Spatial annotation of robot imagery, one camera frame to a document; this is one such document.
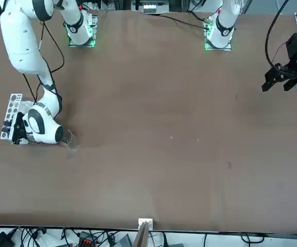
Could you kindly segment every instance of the table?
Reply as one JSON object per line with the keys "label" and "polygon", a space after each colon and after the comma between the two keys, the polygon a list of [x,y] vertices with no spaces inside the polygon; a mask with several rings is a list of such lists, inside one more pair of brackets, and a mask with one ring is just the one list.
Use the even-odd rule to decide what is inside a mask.
{"label": "table", "polygon": [[[272,19],[239,16],[224,52],[205,51],[200,29],[109,11],[89,49],[67,47],[56,13],[47,25],[66,59],[54,74],[57,121],[79,147],[0,140],[0,224],[137,228],[153,218],[160,230],[297,233],[297,93],[261,92]],[[270,56],[294,32],[280,16]],[[60,65],[47,33],[42,54]],[[284,47],[276,61],[287,61]],[[0,31],[0,130],[10,93],[30,97]]]}

